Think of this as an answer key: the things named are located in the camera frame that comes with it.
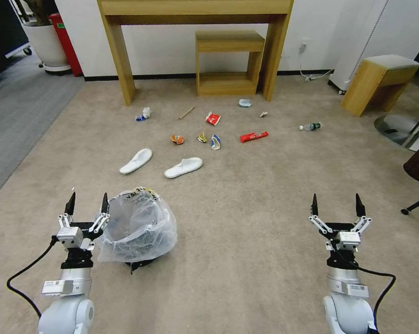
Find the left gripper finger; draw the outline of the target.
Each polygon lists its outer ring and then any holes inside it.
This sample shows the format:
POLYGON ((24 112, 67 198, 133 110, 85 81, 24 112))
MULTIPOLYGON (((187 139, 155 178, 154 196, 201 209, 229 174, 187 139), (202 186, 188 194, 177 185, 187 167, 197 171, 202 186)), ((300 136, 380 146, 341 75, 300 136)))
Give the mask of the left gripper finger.
POLYGON ((73 221, 73 213, 75 207, 76 192, 73 192, 69 201, 65 205, 64 213, 58 215, 58 223, 60 228, 69 228, 73 221))
POLYGON ((109 201, 107 193, 104 193, 101 213, 96 217, 92 226, 90 227, 90 232, 99 233, 104 231, 109 223, 110 214, 109 214, 109 201))

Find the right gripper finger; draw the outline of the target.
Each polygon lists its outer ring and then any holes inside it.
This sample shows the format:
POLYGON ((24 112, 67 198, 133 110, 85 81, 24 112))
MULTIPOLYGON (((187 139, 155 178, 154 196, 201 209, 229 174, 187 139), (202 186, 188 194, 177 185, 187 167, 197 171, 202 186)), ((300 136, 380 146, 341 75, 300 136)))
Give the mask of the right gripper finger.
POLYGON ((354 227, 350 231, 356 233, 363 233, 372 223, 372 218, 366 215, 365 206, 362 203, 358 193, 355 194, 355 210, 357 220, 354 222, 354 227))
POLYGON ((317 203, 317 196, 316 194, 313 194, 313 200, 312 204, 310 206, 310 212, 311 215, 309 216, 308 220, 317 227, 317 229, 322 234, 330 233, 330 227, 327 226, 327 224, 321 220, 318 216, 318 203, 317 203))

